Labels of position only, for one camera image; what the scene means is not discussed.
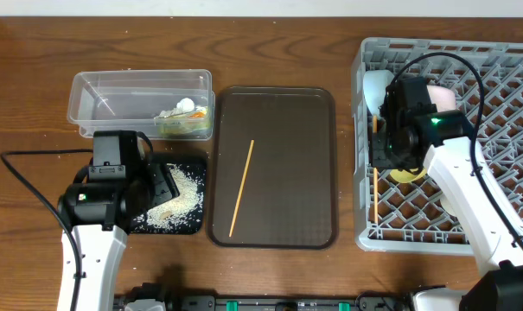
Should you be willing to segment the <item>white rice bowl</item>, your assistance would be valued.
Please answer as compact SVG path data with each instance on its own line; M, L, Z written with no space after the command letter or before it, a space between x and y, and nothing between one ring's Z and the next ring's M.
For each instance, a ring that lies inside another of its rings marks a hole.
M456 95L453 91L442 86L427 85L431 103L437 107L438 112L456 109Z

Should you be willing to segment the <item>rice pile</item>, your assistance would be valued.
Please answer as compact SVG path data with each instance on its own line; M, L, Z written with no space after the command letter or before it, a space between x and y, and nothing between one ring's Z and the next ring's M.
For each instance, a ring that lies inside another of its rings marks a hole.
M131 232L192 235L201 229L206 191L203 163L168 163L179 195L131 221Z

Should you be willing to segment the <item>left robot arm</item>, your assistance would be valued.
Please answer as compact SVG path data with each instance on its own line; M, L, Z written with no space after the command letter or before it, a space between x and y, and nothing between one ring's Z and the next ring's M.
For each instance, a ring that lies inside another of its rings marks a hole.
M97 131L92 159L58 200L63 271L59 310L110 310L131 221L179 197L150 139L134 130Z

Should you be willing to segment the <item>light blue bowl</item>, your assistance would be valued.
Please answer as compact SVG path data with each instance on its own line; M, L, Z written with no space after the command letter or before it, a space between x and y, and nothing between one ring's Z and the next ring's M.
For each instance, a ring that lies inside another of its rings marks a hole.
M379 108L384 104L386 87L393 78L393 73L388 70L373 70L364 74L363 96L371 115L379 116Z

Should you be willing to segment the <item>colourful snack wrapper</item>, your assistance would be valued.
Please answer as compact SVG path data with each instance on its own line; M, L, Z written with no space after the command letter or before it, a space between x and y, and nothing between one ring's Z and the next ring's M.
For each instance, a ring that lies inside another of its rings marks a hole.
M170 115L170 111L162 111L160 115L154 117L154 123L159 132L165 136L203 132L209 130L211 126L208 108L206 107L173 115Z

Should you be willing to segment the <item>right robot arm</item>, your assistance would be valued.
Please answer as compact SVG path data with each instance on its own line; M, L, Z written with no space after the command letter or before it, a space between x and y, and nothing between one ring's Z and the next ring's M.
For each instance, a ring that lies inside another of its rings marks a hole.
M523 310L523 222L472 142L475 127L453 92L423 78L396 80L387 70L365 74L362 85L373 116L371 165L424 171L459 220L482 276L468 292L420 290L412 309Z

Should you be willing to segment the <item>yellow plate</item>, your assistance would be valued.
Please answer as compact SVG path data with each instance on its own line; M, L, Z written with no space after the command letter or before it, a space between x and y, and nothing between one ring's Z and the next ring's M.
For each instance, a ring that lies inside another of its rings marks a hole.
M411 183L423 178L426 175L426 169L424 168L419 174L413 174L406 170L393 169L390 176L397 183Z

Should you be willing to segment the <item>white napkin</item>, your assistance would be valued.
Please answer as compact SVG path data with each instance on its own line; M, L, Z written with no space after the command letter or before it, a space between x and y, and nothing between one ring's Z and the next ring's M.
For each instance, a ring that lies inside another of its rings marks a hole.
M195 110L195 102L191 98L183 98L176 107L169 111L161 111L157 118L178 117Z

